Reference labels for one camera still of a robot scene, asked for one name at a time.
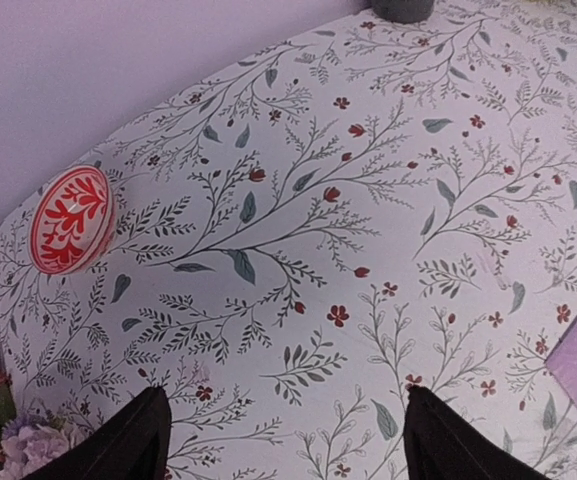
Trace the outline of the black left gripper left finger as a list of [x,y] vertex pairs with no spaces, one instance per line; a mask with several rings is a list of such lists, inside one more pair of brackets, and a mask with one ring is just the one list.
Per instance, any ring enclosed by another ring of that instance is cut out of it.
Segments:
[[27,477],[163,479],[171,429],[172,414],[165,390],[147,387],[91,437]]

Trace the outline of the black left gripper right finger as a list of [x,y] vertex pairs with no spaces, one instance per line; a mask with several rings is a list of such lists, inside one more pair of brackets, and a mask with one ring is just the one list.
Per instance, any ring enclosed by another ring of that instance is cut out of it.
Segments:
[[414,480],[543,479],[497,447],[426,387],[408,390],[404,450]]

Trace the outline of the dark grey metal mug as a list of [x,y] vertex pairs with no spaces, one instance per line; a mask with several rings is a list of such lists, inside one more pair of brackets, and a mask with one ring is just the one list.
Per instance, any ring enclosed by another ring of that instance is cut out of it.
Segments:
[[371,0],[373,12],[381,19],[399,24],[426,21],[432,14],[434,0]]

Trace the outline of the red patterned ceramic bowl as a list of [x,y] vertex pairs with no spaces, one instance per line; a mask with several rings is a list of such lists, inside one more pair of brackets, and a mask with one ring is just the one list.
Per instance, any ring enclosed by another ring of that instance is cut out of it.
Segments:
[[95,166],[73,167],[39,201],[30,227],[30,260],[47,275],[82,271],[108,249],[116,218],[107,176]]

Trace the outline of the lilac white flower bouquet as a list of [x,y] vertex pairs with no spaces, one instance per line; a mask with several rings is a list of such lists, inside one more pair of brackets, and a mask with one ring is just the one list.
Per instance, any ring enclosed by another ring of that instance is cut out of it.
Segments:
[[0,479],[25,479],[87,439],[65,418],[32,414],[15,403],[10,374],[0,369]]

